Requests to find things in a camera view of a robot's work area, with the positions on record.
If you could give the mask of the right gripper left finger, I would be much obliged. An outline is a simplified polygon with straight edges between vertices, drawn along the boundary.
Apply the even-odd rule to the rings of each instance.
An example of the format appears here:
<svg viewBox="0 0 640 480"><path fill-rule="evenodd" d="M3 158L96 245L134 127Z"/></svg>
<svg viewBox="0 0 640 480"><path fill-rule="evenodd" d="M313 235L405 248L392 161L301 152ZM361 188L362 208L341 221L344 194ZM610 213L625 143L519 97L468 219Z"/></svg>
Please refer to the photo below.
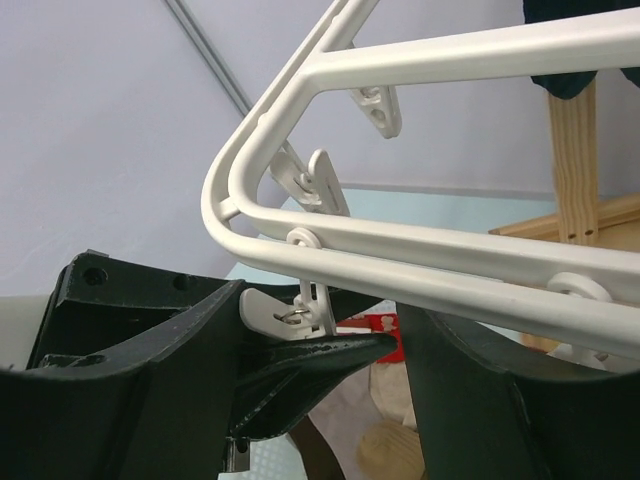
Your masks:
<svg viewBox="0 0 640 480"><path fill-rule="evenodd" d="M234 281L64 367L1 374L5 479L214 479L242 326Z"/></svg>

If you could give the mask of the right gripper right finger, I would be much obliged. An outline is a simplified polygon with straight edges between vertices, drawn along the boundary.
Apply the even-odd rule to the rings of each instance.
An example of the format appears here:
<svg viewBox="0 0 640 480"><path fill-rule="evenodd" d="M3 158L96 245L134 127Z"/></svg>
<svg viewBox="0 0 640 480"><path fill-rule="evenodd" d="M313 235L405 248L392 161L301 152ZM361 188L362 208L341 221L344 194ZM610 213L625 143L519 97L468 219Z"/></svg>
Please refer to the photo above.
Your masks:
<svg viewBox="0 0 640 480"><path fill-rule="evenodd" d="M467 318L399 305L431 479L635 479L639 375L535 352Z"/></svg>

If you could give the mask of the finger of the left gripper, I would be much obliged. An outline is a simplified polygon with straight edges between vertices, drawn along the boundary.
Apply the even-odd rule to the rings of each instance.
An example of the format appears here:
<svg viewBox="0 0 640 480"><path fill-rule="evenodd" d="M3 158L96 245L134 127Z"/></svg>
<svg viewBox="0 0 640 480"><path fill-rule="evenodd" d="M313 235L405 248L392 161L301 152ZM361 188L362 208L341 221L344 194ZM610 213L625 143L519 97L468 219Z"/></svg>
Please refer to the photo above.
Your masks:
<svg viewBox="0 0 640 480"><path fill-rule="evenodd" d="M396 349L384 333L244 344L229 436L266 440L291 431L344 379Z"/></svg>
<svg viewBox="0 0 640 480"><path fill-rule="evenodd" d="M232 281L179 273L129 263L101 253L77 255L60 272L46 306L27 369L43 368L47 355L86 357L111 348L162 324L201 302ZM299 287L240 280L242 292L255 288L289 304ZM328 287L335 320L344 320L380 302L379 298ZM238 300L231 300L230 327L214 337L205 361L236 369L237 349L245 328L237 318Z"/></svg>

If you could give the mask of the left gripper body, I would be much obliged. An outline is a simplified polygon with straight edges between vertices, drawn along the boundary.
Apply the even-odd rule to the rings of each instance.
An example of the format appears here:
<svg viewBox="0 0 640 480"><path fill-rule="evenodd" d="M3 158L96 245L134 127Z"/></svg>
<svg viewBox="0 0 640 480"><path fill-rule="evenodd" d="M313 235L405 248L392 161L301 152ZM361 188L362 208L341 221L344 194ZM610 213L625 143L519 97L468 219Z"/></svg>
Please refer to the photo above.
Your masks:
<svg viewBox="0 0 640 480"><path fill-rule="evenodd" d="M227 437L222 455L222 473L243 473L250 470L250 441Z"/></svg>

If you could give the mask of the white clip hanger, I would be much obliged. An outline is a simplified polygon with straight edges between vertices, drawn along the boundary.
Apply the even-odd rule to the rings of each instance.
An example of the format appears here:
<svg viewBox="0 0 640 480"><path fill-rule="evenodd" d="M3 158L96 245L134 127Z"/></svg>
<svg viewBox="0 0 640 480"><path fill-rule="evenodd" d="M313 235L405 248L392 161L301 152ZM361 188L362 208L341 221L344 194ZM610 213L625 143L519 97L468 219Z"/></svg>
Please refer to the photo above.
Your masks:
<svg viewBox="0 0 640 480"><path fill-rule="evenodd" d="M210 236L250 267L452 313L611 355L639 355L632 266L572 246L487 233L509 202L359 192L354 217L262 206L270 159L324 90L369 80L502 78L524 64L515 29L389 44L347 42L373 10L336 1L214 159L201 213Z"/></svg>

